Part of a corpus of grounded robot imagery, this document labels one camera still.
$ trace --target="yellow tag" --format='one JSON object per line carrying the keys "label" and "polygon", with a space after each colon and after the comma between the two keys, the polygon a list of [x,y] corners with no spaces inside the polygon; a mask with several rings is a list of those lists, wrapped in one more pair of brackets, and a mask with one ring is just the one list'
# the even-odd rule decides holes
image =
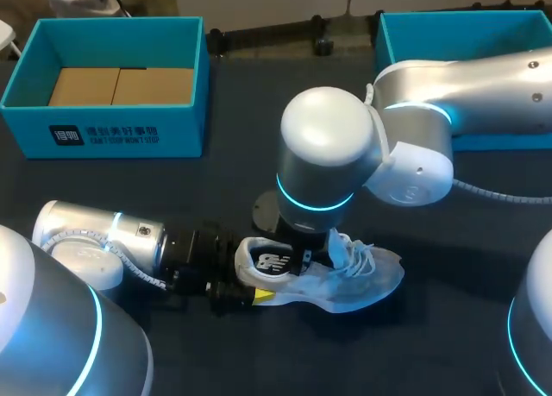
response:
{"label": "yellow tag", "polygon": [[265,301],[270,301],[274,298],[275,295],[276,292],[274,291],[260,290],[259,288],[255,288],[255,298],[253,300],[253,305],[264,303]]}

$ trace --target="cyan bin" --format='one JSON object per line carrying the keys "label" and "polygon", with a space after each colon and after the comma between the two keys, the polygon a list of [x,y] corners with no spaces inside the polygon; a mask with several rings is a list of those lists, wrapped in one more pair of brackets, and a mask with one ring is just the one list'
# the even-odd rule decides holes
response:
{"label": "cyan bin", "polygon": [[[67,67],[193,69],[190,102],[48,106]],[[43,19],[0,110],[29,159],[199,157],[209,68],[199,17]]]}
{"label": "cyan bin", "polygon": [[[376,68],[381,72],[404,60],[475,60],[551,46],[552,26],[540,10],[384,13]],[[453,148],[552,148],[552,135],[463,135],[453,138]]]}

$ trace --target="sneaker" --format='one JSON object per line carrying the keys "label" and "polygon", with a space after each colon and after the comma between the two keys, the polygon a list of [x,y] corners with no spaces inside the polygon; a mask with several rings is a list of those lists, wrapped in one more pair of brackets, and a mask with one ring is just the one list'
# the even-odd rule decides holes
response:
{"label": "sneaker", "polygon": [[332,313],[359,310],[384,299],[405,275],[400,257],[392,251],[351,241],[335,229],[328,251],[333,268],[312,262],[297,276],[289,272],[289,245],[245,238],[235,252],[235,272],[243,284],[275,292],[259,305],[304,301]]}

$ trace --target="white shoelace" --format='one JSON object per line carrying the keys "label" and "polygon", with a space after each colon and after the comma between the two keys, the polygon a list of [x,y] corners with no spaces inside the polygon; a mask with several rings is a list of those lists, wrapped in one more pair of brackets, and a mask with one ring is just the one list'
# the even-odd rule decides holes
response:
{"label": "white shoelace", "polygon": [[[345,234],[339,234],[341,239],[345,242],[345,247],[348,252],[348,265],[343,268],[335,269],[333,274],[343,273],[345,277],[359,277],[367,276],[376,270],[376,264],[373,260],[372,252],[370,248],[373,244],[365,245],[362,242],[353,242]],[[367,264],[370,264],[370,271],[368,273],[362,273]]]}

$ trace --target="dark tablecloth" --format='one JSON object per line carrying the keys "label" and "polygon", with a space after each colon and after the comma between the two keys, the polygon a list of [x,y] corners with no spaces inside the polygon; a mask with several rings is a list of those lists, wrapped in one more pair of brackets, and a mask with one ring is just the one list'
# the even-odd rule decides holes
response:
{"label": "dark tablecloth", "polygon": [[[0,65],[0,90],[12,69]],[[215,64],[199,160],[24,160],[0,121],[0,224],[30,237],[40,208],[61,199],[189,227],[217,220],[249,235],[252,204],[274,185],[285,105],[318,85],[364,97],[372,78],[369,58]],[[552,194],[550,164],[546,151],[455,156],[459,179],[528,196]],[[552,229],[551,209],[456,189],[416,209],[363,192],[351,209],[342,230],[403,256],[406,276],[389,299],[341,316],[312,305],[223,318],[204,299],[144,305],[153,396],[494,394],[497,337],[532,250]]]}

